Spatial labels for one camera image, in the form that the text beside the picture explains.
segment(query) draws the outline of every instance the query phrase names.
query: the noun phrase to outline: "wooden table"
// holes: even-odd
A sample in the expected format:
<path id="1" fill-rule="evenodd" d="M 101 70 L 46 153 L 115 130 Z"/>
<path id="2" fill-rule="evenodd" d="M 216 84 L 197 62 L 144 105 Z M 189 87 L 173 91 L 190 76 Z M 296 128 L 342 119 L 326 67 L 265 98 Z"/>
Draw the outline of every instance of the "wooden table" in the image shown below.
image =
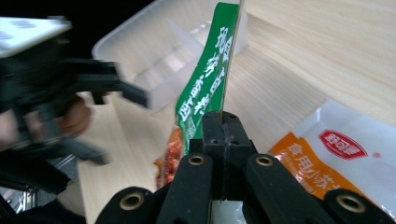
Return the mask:
<path id="1" fill-rule="evenodd" d="M 396 2 L 247 0 L 247 47 L 233 57 L 224 110 L 266 152 L 326 99 L 396 126 Z M 95 106 L 81 138 L 112 162 L 78 165 L 88 223 L 119 190 L 155 190 L 152 163 L 175 102 L 149 115 L 118 95 Z"/>

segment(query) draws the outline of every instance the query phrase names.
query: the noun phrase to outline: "screw hole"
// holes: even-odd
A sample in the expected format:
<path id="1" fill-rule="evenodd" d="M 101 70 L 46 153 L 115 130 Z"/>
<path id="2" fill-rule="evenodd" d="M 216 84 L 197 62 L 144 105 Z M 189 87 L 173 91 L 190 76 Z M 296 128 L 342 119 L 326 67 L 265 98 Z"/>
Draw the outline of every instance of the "screw hole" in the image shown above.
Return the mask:
<path id="1" fill-rule="evenodd" d="M 272 164 L 274 164 L 274 162 L 270 158 L 265 156 L 260 156 L 256 158 L 256 162 L 262 166 L 271 166 Z"/>
<path id="2" fill-rule="evenodd" d="M 125 195 L 120 201 L 120 207 L 123 210 L 134 210 L 140 207 L 145 201 L 145 197 L 141 192 L 135 192 Z"/>
<path id="3" fill-rule="evenodd" d="M 205 159 L 201 156 L 193 156 L 189 158 L 189 163 L 191 165 L 201 165 L 204 164 Z"/>
<path id="4" fill-rule="evenodd" d="M 347 195 L 341 194 L 338 195 L 336 201 L 346 210 L 354 213 L 363 213 L 366 211 L 366 207 L 364 204 L 357 198 Z"/>

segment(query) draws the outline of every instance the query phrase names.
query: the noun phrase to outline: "hand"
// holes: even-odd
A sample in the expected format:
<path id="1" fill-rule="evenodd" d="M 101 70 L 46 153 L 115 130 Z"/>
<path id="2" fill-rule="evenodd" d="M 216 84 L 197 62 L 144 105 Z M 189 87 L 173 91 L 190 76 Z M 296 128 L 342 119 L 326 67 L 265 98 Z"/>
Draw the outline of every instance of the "hand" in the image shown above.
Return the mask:
<path id="1" fill-rule="evenodd" d="M 85 101 L 76 95 L 63 117 L 57 118 L 62 133 L 66 136 L 79 136 L 84 133 L 91 122 L 92 111 Z M 43 124 L 38 113 L 31 112 L 25 117 L 29 131 L 35 141 L 44 138 Z M 0 114 L 0 151 L 12 147 L 18 141 L 17 121 L 11 110 Z"/>

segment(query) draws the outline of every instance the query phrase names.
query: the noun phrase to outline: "metal screw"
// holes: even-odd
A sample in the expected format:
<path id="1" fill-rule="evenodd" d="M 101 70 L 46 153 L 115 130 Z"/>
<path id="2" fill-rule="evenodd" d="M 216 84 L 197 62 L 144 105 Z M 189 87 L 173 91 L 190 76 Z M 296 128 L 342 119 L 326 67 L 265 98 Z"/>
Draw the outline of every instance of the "metal screw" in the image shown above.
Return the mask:
<path id="1" fill-rule="evenodd" d="M 341 194 L 337 195 L 335 199 L 343 208 L 350 212 L 363 213 L 366 211 L 366 206 L 364 206 L 359 199 L 353 196 Z"/>
<path id="2" fill-rule="evenodd" d="M 120 207 L 123 210 L 134 210 L 140 207 L 145 201 L 145 196 L 141 192 L 134 192 L 123 196 L 120 201 Z"/>

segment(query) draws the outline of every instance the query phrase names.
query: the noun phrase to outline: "orange label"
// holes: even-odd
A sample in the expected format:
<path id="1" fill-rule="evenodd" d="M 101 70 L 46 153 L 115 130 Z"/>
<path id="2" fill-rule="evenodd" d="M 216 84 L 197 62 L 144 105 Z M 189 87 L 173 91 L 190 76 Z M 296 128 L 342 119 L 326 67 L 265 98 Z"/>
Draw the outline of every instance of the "orange label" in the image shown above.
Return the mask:
<path id="1" fill-rule="evenodd" d="M 311 194 L 324 198 L 331 189 L 350 189 L 364 195 L 358 188 L 326 165 L 303 138 L 287 134 L 271 152 L 283 163 L 297 181 Z"/>

